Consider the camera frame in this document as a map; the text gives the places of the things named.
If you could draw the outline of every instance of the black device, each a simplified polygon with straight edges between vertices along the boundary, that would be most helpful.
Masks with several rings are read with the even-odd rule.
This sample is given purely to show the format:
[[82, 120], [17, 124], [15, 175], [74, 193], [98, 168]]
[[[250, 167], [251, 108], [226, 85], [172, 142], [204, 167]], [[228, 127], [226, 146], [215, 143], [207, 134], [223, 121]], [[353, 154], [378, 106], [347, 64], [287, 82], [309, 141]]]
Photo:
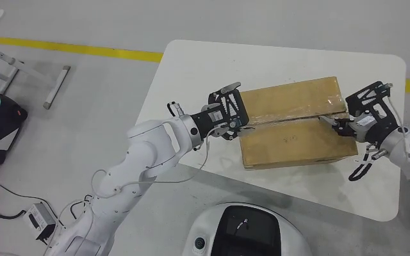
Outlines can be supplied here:
[[27, 111], [14, 100], [0, 94], [0, 164], [4, 163], [27, 116]]
[[281, 232], [277, 218], [242, 205], [229, 206], [222, 215], [211, 256], [280, 256]]

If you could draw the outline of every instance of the white metal frame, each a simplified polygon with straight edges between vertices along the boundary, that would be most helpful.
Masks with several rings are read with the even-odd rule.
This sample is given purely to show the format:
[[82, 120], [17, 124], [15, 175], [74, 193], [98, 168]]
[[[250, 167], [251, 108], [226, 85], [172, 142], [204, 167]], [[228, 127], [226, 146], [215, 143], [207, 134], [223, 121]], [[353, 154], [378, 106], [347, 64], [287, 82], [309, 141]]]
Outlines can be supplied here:
[[0, 85], [0, 94], [4, 94], [4, 92], [7, 90], [9, 87], [10, 83], [13, 81], [13, 78], [15, 77], [17, 71], [21, 70], [24, 73], [27, 73], [31, 76], [34, 76], [35, 78], [43, 81], [45, 84], [50, 84], [53, 86], [53, 89], [51, 90], [50, 94], [47, 96], [43, 107], [45, 109], [50, 109], [51, 103], [53, 103], [54, 98], [56, 97], [58, 90], [60, 89], [64, 78], [67, 76], [67, 73], [70, 70], [70, 66], [64, 66], [63, 70], [60, 72], [60, 75], [58, 75], [57, 80], [52, 80], [49, 77], [46, 77], [45, 75], [37, 72], [36, 70], [28, 67], [25, 65], [23, 62], [16, 60], [15, 58], [12, 58], [3, 52], [0, 52], [0, 60], [3, 60], [7, 62], [9, 65], [13, 67], [13, 70], [8, 74], [8, 76], [0, 74], [0, 80], [4, 81], [3, 85]]

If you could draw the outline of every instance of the yellow floor line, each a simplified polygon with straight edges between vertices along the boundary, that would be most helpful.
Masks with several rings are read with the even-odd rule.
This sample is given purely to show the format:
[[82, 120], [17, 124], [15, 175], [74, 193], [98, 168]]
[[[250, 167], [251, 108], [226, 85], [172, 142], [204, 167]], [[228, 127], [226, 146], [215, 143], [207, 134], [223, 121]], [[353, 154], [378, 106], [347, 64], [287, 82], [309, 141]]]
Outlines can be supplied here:
[[406, 93], [410, 93], [410, 79], [406, 79]]
[[114, 49], [107, 47], [96, 47], [88, 45], [75, 45], [75, 44], [61, 44], [53, 42], [43, 42], [28, 39], [18, 38], [6, 38], [0, 37], [0, 44], [17, 45], [23, 47], [31, 47], [37, 49], [45, 49], [50, 51], [72, 52], [80, 54], [89, 54], [96, 56], [122, 58], [129, 60], [150, 61], [159, 63], [162, 59], [163, 53], [161, 52], [143, 52], [143, 51], [131, 51], [125, 49]]

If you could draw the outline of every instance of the cardboard box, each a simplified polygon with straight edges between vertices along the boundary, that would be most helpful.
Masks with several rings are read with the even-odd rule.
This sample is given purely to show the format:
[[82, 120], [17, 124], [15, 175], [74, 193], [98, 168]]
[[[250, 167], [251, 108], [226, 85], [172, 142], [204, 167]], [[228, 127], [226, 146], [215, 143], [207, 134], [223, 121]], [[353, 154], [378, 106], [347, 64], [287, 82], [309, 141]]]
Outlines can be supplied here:
[[357, 155], [354, 138], [341, 137], [319, 115], [349, 117], [336, 77], [241, 93], [256, 128], [240, 138], [246, 169], [331, 163]]

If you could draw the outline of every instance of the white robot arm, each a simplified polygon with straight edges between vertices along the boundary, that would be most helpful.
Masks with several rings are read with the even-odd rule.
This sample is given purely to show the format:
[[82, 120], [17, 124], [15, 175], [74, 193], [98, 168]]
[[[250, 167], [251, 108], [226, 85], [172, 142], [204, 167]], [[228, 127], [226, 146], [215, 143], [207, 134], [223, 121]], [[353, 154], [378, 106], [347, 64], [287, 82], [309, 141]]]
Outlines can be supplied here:
[[[386, 156], [393, 164], [401, 168], [410, 179], [409, 128], [403, 122], [390, 101], [392, 84], [378, 81], [346, 98], [351, 118], [329, 118], [319, 116], [340, 136], [354, 137], [361, 143], [369, 143], [365, 158], [349, 177], [350, 181], [361, 179], [372, 167], [373, 162]], [[387, 97], [392, 109], [384, 99]]]
[[[211, 93], [208, 105], [200, 113], [186, 115], [179, 104], [171, 102], [168, 109], [173, 118], [150, 120], [129, 130], [129, 148], [123, 162], [101, 170], [106, 175], [89, 207], [44, 254], [108, 255], [115, 231], [152, 183], [158, 183], [155, 179], [159, 174], [175, 167], [187, 152], [197, 150], [209, 135], [233, 140], [241, 133], [249, 119], [238, 86], [240, 83], [234, 83]], [[175, 107], [179, 116], [175, 116], [171, 107]], [[166, 124], [175, 134], [177, 152], [164, 127]]]

